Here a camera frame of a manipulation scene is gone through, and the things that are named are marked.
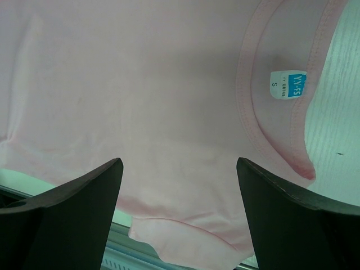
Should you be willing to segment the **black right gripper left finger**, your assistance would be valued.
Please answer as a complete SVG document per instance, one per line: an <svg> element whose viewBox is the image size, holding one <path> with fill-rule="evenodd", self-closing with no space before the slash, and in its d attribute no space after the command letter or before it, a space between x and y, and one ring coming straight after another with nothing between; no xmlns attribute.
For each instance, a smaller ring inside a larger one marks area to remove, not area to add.
<svg viewBox="0 0 360 270"><path fill-rule="evenodd" d="M1 269L100 269L122 175L112 159L1 208Z"/></svg>

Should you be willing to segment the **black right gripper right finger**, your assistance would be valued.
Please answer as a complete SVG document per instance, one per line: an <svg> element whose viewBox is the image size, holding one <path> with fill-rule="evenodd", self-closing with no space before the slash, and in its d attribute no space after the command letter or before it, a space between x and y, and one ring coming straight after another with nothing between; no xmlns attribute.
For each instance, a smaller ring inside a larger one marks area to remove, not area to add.
<svg viewBox="0 0 360 270"><path fill-rule="evenodd" d="M359 207L239 158L237 175L259 269L359 269Z"/></svg>

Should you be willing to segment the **pink t-shirt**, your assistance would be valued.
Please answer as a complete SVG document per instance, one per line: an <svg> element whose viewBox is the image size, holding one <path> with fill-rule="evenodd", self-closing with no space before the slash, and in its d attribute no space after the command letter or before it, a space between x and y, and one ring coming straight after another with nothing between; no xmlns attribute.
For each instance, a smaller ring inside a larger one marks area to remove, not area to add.
<svg viewBox="0 0 360 270"><path fill-rule="evenodd" d="M254 253L247 158L316 177L305 116L346 1L2 1L1 167L60 185L119 157L129 235L167 263Z"/></svg>

